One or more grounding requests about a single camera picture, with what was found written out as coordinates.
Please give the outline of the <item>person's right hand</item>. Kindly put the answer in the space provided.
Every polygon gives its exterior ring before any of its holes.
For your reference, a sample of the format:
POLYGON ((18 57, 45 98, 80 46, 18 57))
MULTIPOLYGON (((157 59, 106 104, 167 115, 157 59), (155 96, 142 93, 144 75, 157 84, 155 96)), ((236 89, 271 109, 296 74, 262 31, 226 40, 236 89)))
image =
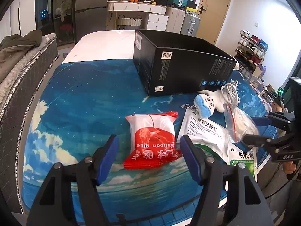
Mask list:
POLYGON ((297 165, 293 163, 293 161, 283 162, 282 168, 285 174, 292 174, 295 172, 297 165))

